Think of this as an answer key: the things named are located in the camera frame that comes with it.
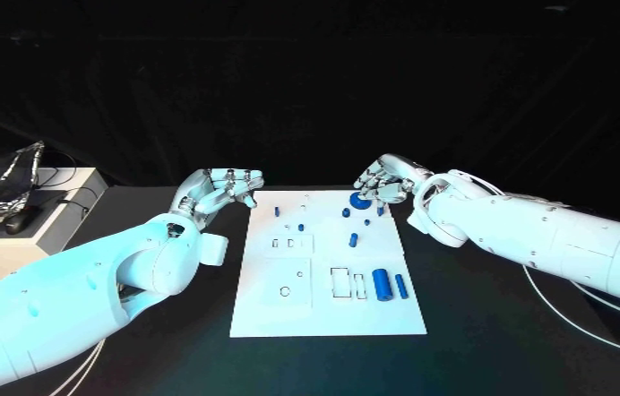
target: dark table surface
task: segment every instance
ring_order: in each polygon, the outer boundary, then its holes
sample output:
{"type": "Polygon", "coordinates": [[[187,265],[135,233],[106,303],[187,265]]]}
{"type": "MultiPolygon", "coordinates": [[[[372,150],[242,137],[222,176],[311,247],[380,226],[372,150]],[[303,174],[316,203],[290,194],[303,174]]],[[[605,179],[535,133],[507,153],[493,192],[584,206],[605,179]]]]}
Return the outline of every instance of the dark table surface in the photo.
{"type": "MultiPolygon", "coordinates": [[[[174,191],[109,188],[68,247],[144,223],[174,191]]],[[[229,238],[223,265],[202,265],[186,290],[106,339],[73,394],[620,394],[620,350],[559,319],[519,265],[470,243],[441,245],[406,225],[409,212],[411,201],[392,207],[428,335],[229,338],[249,218],[233,203],[207,230],[229,238]]],[[[566,281],[538,272],[533,278],[568,317],[613,340],[566,281]]],[[[86,354],[3,386],[0,395],[49,394],[86,354]]]]}

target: aluminum foil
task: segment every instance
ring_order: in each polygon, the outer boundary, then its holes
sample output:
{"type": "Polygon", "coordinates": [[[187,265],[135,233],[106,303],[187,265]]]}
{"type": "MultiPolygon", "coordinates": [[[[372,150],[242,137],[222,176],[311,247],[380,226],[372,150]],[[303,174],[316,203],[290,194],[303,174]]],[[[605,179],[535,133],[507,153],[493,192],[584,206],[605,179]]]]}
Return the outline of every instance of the aluminum foil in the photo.
{"type": "Polygon", "coordinates": [[[21,211],[36,181],[43,142],[0,156],[0,222],[21,211]]]}

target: black curtain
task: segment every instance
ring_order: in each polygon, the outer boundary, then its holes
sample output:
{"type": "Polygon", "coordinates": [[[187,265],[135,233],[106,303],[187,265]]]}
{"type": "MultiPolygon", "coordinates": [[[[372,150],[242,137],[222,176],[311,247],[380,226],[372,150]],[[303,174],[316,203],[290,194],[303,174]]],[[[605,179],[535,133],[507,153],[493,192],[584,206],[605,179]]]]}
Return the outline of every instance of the black curtain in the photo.
{"type": "Polygon", "coordinates": [[[1,0],[3,146],[43,139],[124,185],[350,184],[396,152],[617,215],[615,5],[1,0]]]}

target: robotic arm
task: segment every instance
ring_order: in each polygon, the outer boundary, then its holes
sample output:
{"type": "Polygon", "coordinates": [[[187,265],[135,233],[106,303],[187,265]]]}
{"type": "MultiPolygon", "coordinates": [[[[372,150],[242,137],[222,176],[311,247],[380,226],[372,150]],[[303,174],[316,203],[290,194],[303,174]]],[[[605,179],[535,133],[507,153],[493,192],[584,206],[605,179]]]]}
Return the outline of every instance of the robotic arm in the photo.
{"type": "Polygon", "coordinates": [[[200,230],[230,202],[255,207],[256,170],[197,170],[170,210],[144,224],[0,280],[0,385],[75,357],[187,287],[199,263],[219,266],[228,239],[200,230]],[[118,285],[135,288],[121,296],[118,285]]]}
{"type": "Polygon", "coordinates": [[[458,170],[434,175],[393,154],[378,158],[353,186],[360,199],[388,203],[412,193],[406,222],[447,246],[471,239],[491,254],[620,297],[617,221],[538,197],[504,194],[458,170]]]}

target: white board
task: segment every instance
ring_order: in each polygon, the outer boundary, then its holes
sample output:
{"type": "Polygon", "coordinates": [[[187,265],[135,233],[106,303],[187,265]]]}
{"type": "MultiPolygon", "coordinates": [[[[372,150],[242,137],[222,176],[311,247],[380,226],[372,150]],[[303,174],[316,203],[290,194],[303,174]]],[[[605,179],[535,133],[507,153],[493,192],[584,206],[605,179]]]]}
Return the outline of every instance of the white board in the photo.
{"type": "Polygon", "coordinates": [[[352,193],[254,193],[258,207],[249,217],[232,338],[427,334],[389,206],[380,217],[376,204],[356,210],[349,204],[352,193]],[[349,218],[341,216],[344,207],[349,218]],[[352,233],[356,247],[349,246],[352,233]],[[372,280],[378,268],[390,278],[388,302],[378,301],[372,280]],[[398,273],[406,299],[398,292],[398,273]]]}

